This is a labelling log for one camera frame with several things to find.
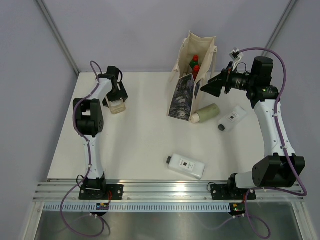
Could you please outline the small white bottle black cap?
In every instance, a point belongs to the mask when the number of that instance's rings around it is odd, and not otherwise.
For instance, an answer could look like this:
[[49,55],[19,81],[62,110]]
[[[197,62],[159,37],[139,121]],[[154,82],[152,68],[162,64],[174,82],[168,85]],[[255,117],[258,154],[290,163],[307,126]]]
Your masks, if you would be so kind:
[[218,129],[222,132],[230,132],[247,114],[247,111],[242,107],[236,106],[230,113],[218,121]]

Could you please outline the amber clear soap bottle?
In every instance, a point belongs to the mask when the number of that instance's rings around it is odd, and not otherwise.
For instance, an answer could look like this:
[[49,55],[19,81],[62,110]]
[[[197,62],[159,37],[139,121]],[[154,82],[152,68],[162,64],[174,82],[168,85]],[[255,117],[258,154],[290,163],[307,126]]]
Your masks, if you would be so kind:
[[122,113],[126,110],[125,102],[122,99],[116,101],[108,101],[107,103],[110,113],[113,115]]

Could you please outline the red squeeze bottle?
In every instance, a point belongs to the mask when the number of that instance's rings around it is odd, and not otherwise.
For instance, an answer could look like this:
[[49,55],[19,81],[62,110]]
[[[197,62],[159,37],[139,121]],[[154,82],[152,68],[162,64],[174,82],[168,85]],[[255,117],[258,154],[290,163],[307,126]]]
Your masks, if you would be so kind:
[[200,71],[200,66],[199,65],[195,65],[192,69],[192,76],[193,76],[193,79],[196,80],[197,79],[197,76],[199,74],[199,71]]

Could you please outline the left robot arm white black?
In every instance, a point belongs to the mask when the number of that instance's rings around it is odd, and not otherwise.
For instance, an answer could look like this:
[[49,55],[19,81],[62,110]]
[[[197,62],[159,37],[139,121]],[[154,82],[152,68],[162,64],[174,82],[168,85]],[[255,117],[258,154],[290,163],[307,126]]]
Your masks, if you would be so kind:
[[73,126],[83,139],[86,173],[78,184],[80,200],[121,200],[122,186],[108,184],[102,165],[100,140],[104,129],[103,107],[113,115],[126,110],[128,94],[123,84],[123,73],[109,66],[105,73],[96,74],[96,86],[83,98],[73,100]]

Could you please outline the green bottle red cap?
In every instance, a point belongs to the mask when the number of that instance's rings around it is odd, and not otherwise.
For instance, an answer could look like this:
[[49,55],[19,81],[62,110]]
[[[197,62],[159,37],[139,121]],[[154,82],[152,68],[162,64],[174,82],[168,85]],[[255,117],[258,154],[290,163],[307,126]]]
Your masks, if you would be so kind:
[[195,54],[189,63],[190,68],[193,70],[195,66],[199,65],[199,56]]

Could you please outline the large white bottle black cap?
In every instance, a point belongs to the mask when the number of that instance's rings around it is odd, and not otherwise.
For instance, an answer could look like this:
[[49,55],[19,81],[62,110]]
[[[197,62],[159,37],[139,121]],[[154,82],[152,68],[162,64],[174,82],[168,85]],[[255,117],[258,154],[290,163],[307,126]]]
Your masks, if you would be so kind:
[[205,164],[174,153],[166,160],[168,169],[186,175],[197,180],[201,180],[205,171]]

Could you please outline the sage green bottle cream cap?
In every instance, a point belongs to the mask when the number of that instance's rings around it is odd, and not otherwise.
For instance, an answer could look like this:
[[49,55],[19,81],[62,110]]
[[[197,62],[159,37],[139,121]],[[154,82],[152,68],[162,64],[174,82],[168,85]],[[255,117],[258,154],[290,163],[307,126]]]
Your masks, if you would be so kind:
[[219,114],[220,114],[220,109],[214,103],[195,111],[194,114],[190,116],[189,120],[193,124],[204,123],[210,119],[217,117]]

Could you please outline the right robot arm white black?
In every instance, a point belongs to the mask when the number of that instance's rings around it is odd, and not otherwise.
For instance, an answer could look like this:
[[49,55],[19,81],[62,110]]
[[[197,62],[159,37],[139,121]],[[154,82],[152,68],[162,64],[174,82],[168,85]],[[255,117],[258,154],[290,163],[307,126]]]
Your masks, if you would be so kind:
[[264,158],[246,173],[234,173],[228,179],[226,192],[233,199],[245,189],[276,189],[287,192],[298,180],[306,166],[304,157],[297,156],[290,144],[280,103],[280,93],[271,85],[274,63],[271,58],[254,58],[250,72],[239,73],[230,62],[221,73],[201,88],[215,97],[231,89],[246,92],[254,110],[264,143]]

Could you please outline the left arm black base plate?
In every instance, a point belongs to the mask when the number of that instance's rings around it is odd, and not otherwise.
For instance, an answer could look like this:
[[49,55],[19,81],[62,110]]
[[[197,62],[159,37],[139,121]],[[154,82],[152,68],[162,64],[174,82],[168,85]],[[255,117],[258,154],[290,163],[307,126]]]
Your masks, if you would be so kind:
[[78,199],[79,200],[114,200],[120,201],[123,199],[122,184],[107,184],[102,187],[93,188],[81,186]]

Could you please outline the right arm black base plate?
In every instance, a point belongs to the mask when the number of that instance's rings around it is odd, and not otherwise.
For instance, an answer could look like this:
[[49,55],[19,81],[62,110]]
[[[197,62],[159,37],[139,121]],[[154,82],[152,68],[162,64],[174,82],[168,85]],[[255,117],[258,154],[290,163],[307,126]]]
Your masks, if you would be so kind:
[[256,193],[249,193],[246,196],[248,189],[231,187],[224,183],[209,182],[206,189],[210,192],[213,200],[256,200]]

